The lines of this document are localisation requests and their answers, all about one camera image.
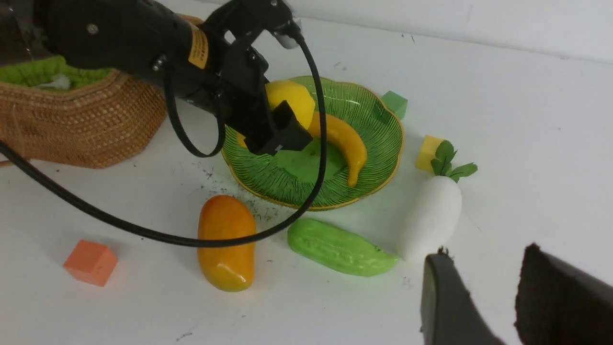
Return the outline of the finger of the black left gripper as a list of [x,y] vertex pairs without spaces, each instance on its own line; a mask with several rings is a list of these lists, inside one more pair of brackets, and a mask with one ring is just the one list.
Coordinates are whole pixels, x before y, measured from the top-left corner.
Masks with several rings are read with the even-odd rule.
[[273,139],[271,154],[281,150],[301,151],[313,140],[308,129],[304,128],[287,101],[282,101],[272,111]]
[[276,154],[267,96],[216,96],[216,116],[245,137],[245,146],[254,155]]

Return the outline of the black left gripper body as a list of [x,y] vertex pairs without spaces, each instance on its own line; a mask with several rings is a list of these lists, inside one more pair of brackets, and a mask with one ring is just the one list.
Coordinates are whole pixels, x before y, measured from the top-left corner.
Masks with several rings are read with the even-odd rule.
[[139,78],[216,115],[216,96],[265,96],[267,61],[171,10],[139,11]]

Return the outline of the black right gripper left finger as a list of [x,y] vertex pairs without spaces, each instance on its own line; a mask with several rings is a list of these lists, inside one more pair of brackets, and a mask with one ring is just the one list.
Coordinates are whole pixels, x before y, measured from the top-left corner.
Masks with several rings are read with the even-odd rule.
[[425,257],[420,304],[425,345],[502,345],[462,282],[449,250]]

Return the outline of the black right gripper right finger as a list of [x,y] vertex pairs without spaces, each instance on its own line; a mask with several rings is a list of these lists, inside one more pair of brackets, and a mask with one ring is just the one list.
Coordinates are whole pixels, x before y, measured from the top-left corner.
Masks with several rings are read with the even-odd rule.
[[613,288],[539,245],[528,245],[514,325],[524,345],[610,345]]

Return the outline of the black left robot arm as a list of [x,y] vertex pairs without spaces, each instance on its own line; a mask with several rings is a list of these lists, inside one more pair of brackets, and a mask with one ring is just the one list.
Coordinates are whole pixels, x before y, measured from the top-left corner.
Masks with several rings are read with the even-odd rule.
[[267,31],[315,62],[283,0],[230,0],[193,24],[156,0],[3,0],[1,65],[60,56],[73,68],[112,68],[163,90],[175,133],[193,155],[177,114],[184,100],[244,136],[248,151],[275,155],[312,141],[288,101],[273,104],[266,59],[254,48]]

